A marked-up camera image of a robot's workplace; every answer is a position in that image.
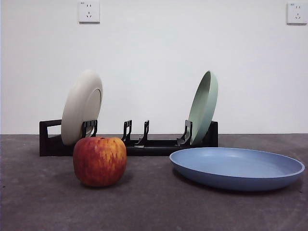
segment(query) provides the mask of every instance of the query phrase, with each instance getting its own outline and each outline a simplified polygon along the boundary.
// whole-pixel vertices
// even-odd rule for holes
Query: electrical socket
[[[79,5],[80,23],[99,23],[100,22],[100,2],[99,0],[81,0]]]
[[[307,24],[308,3],[292,2],[287,4],[287,24]]]

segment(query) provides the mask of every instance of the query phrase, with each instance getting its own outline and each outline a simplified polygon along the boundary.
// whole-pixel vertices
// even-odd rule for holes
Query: table surface
[[[167,156],[128,157],[115,185],[93,189],[72,157],[39,157],[38,135],[1,135],[2,231],[307,231],[308,171],[271,192],[233,192],[177,173]],[[308,134],[219,135],[219,146],[308,164]]]

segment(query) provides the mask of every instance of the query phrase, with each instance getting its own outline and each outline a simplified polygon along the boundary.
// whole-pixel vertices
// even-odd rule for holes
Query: red apple
[[[80,139],[73,153],[74,171],[85,185],[102,187],[116,183],[126,168],[126,147],[119,138]]]

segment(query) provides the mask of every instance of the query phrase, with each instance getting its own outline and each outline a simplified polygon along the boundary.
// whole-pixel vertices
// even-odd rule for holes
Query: black dish rack
[[[72,156],[75,145],[66,146],[62,142],[61,135],[49,137],[48,127],[61,125],[62,120],[41,121],[39,123],[39,155],[40,156]],[[128,156],[167,156],[171,153],[193,147],[218,147],[218,122],[211,121],[207,133],[202,142],[197,146],[191,146],[193,123],[185,121],[185,132],[176,140],[149,140],[150,121],[144,122],[143,137],[138,140],[131,139],[132,121],[124,122],[122,141],[124,142]],[[86,137],[86,128],[94,127],[92,137],[97,133],[97,120],[82,123],[82,138]]]

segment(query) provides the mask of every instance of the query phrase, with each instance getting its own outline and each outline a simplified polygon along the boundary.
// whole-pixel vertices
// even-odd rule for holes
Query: plate
[[[305,166],[290,157],[237,148],[191,148],[170,155],[175,169],[200,184],[236,191],[268,191],[293,183]]]
[[[64,145],[72,145],[82,137],[82,123],[97,120],[103,99],[102,81],[92,70],[84,71],[70,90],[62,115],[61,137]]]
[[[218,83],[213,72],[203,76],[194,96],[189,119],[192,121],[191,145],[198,145],[211,124],[218,96]]]

